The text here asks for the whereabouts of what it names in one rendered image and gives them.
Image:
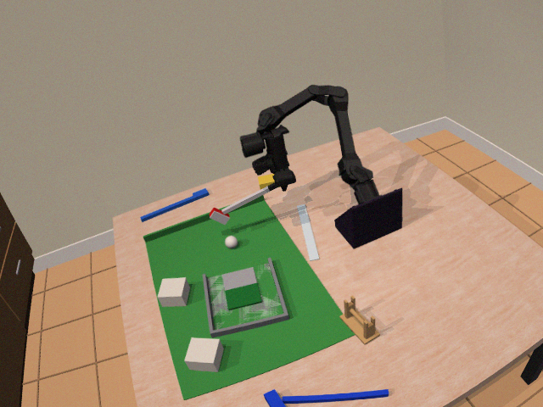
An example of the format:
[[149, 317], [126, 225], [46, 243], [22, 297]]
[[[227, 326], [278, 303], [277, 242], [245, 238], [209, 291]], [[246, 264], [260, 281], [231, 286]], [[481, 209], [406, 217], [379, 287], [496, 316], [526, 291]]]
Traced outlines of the green putting mat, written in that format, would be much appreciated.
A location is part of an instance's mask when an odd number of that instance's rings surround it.
[[[276, 370], [355, 334], [339, 317], [341, 309], [319, 281], [303, 254], [266, 201], [228, 213], [223, 225], [207, 220], [146, 242], [154, 290], [162, 279], [186, 277], [187, 306], [162, 307], [165, 335], [184, 400]], [[229, 248], [225, 241], [236, 237]], [[211, 337], [204, 279], [271, 261], [289, 320]], [[192, 338], [220, 339], [218, 372], [190, 370], [185, 362]]]

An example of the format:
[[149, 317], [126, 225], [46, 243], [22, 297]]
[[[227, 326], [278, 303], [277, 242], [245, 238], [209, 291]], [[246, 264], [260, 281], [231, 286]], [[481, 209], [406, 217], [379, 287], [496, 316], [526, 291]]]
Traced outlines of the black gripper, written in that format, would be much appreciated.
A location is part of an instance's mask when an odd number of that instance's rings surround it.
[[271, 153], [266, 150], [267, 154], [269, 154], [269, 157], [272, 159], [272, 162], [274, 164], [275, 170], [270, 171], [272, 174], [274, 174], [273, 180], [275, 181], [275, 184], [277, 187], [281, 187], [283, 192], [287, 190], [287, 187], [289, 184], [293, 184], [296, 182], [296, 177], [293, 171], [291, 171], [289, 167], [288, 157], [287, 157], [287, 150], [286, 148], [280, 152]]

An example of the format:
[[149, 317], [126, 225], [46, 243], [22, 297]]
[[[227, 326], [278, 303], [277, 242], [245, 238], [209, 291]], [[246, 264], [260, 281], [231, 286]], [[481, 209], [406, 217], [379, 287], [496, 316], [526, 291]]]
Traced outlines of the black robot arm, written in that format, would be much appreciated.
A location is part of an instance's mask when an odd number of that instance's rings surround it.
[[[310, 101], [317, 101], [328, 106], [334, 115], [342, 152], [342, 158], [338, 162], [339, 176], [355, 189], [354, 194], [358, 204], [381, 196], [382, 194], [379, 195], [373, 180], [373, 171], [362, 165], [355, 152], [348, 116], [348, 92], [341, 86], [311, 85], [284, 103], [263, 109], [259, 114], [256, 132], [240, 137], [244, 157], [263, 153], [263, 149], [267, 149], [271, 153], [284, 150], [283, 134], [289, 133], [289, 130], [283, 125], [280, 125], [277, 129], [275, 128], [284, 118]], [[271, 171], [275, 170], [269, 154], [254, 160], [252, 166], [258, 176], [270, 168]]]

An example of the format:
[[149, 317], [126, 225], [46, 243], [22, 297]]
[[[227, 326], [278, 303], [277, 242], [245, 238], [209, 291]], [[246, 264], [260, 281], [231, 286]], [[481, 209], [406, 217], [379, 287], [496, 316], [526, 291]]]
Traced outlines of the yellow rectangular block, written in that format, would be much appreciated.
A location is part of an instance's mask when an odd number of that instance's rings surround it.
[[260, 189], [267, 187], [275, 182], [272, 176], [274, 176], [274, 174], [270, 174], [266, 176], [258, 176]]

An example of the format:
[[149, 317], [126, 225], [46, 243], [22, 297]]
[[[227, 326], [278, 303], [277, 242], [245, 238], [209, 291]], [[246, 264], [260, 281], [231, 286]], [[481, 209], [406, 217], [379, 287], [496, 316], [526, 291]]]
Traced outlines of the white golf ball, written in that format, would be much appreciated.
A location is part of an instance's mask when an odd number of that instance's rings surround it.
[[226, 239], [225, 243], [229, 248], [234, 248], [234, 247], [237, 246], [238, 241], [237, 241], [236, 237], [230, 236], [230, 237], [228, 237]]

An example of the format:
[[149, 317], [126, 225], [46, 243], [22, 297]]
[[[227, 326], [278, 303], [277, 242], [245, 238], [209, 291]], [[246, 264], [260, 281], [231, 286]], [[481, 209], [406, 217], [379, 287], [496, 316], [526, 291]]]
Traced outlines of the white cube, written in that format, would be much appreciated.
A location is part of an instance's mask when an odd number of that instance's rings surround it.
[[192, 338], [185, 362], [190, 370], [218, 372], [223, 349], [220, 339]]
[[162, 279], [158, 299], [162, 307], [187, 306], [189, 295], [186, 277]]

